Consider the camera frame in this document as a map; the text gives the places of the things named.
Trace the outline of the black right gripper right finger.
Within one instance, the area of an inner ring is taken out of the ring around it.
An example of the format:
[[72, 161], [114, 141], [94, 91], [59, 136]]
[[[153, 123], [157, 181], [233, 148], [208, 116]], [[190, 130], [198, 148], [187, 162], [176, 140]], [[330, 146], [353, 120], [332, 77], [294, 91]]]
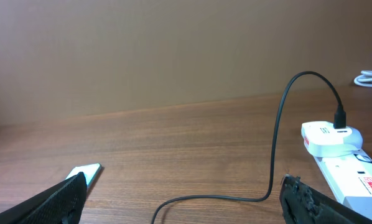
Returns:
[[287, 224], [372, 224], [372, 220], [285, 175], [279, 197]]

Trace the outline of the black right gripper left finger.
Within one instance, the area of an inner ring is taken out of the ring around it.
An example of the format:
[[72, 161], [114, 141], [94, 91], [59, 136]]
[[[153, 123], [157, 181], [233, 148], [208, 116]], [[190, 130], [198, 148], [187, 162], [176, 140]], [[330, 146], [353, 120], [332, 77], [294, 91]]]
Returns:
[[0, 213], [0, 224], [79, 224], [86, 202], [83, 172]]

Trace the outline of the blue Galaxy smartphone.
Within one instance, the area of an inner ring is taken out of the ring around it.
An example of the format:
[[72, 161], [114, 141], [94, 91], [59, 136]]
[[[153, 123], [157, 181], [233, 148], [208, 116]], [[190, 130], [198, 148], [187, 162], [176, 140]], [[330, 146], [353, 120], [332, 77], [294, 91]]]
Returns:
[[82, 172], [85, 176], [87, 189], [89, 189], [93, 185], [95, 179], [101, 172], [102, 168], [103, 166], [100, 163], [76, 166], [70, 171], [70, 173], [66, 176], [65, 179], [69, 179], [74, 175], [77, 175], [78, 173]]

